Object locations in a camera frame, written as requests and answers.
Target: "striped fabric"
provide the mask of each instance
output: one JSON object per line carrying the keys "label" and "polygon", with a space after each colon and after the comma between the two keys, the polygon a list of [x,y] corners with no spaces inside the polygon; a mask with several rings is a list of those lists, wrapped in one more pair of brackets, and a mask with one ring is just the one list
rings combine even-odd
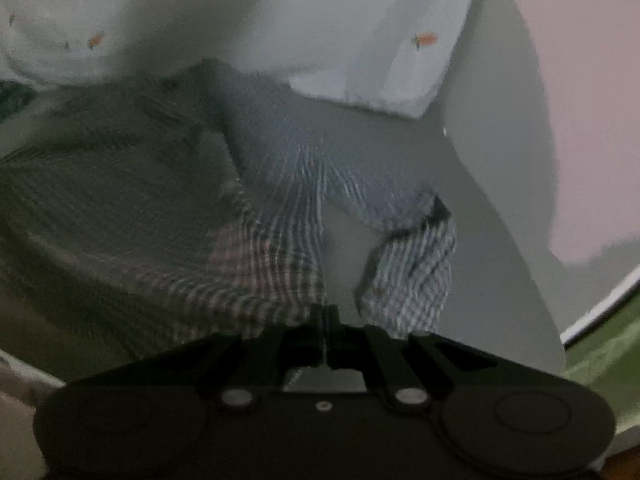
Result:
{"label": "striped fabric", "polygon": [[173,80],[41,96],[0,126],[13,139],[0,140],[6,284],[136,358],[212,332],[254,337],[326,304],[332,200],[387,234],[362,319],[394,337],[435,330],[455,245],[449,212],[428,187],[327,157],[312,125],[288,113],[286,91],[203,62]]}

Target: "black plastic object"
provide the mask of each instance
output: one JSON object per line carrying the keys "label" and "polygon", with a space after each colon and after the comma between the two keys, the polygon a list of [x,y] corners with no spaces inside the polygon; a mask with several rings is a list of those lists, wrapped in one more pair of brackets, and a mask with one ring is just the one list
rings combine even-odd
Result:
{"label": "black plastic object", "polygon": [[[323,361],[360,370],[367,392],[282,390]],[[577,384],[429,333],[343,326],[330,307],[70,384],[34,434],[71,478],[588,479],[614,418]]]}

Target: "green fabric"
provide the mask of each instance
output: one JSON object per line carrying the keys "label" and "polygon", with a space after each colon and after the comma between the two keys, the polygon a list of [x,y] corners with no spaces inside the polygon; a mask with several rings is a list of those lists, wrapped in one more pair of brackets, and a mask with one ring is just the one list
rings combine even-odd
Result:
{"label": "green fabric", "polygon": [[607,400],[616,433],[640,424],[640,294],[568,349],[564,376]]}
{"label": "green fabric", "polygon": [[35,99],[37,92],[15,81],[0,81],[0,123],[22,110]]}
{"label": "green fabric", "polygon": [[[28,86],[0,81],[0,123],[23,110],[36,96]],[[66,382],[131,361],[114,338],[95,336],[91,326],[83,326],[82,316],[70,304],[50,307],[55,313],[37,312],[19,295],[0,289],[0,349]],[[67,323],[68,328],[56,326],[47,314]]]}

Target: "circular pad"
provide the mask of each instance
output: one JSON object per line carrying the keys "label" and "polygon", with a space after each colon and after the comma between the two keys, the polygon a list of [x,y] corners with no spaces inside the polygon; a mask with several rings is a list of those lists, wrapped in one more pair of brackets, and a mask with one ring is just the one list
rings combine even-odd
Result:
{"label": "circular pad", "polygon": [[440,424],[473,460],[521,475],[585,468],[606,451],[615,429],[604,400],[570,384],[459,388],[444,401]]}
{"label": "circular pad", "polygon": [[33,431],[52,465],[87,476],[124,476],[171,465],[205,423],[204,404],[183,386],[74,385],[47,398]]}

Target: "wrinkled cloth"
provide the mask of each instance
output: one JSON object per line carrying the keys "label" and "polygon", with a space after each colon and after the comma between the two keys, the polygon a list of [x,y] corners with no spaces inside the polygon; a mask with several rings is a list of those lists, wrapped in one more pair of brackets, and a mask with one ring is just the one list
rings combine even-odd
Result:
{"label": "wrinkled cloth", "polygon": [[206,61],[43,94],[0,126],[0,276],[137,358],[213,332],[254,337],[326,304],[332,200],[386,235],[362,320],[399,338],[436,330],[450,213],[428,186],[327,157],[286,91]]}
{"label": "wrinkled cloth", "polygon": [[0,78],[52,89],[215,57],[303,95],[415,119],[471,1],[0,0]]}

